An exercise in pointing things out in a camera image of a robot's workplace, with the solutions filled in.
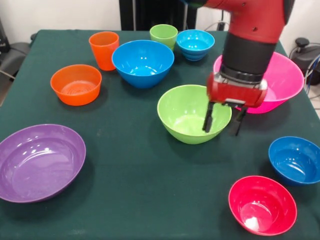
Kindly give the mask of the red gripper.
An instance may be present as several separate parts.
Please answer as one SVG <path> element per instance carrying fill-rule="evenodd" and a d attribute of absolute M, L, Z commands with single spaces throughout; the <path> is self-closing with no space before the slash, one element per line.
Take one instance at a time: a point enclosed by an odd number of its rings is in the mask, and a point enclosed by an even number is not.
<path fill-rule="evenodd" d="M 251 85 L 222 77 L 218 72 L 211 72 L 207 78 L 206 92 L 209 103 L 202 130 L 205 133 L 209 133 L 211 130 L 215 103 L 242 106 L 229 130 L 231 136 L 237 136 L 248 108 L 259 107 L 267 95 L 267 89 L 268 83 L 265 79 L 258 84 Z"/>

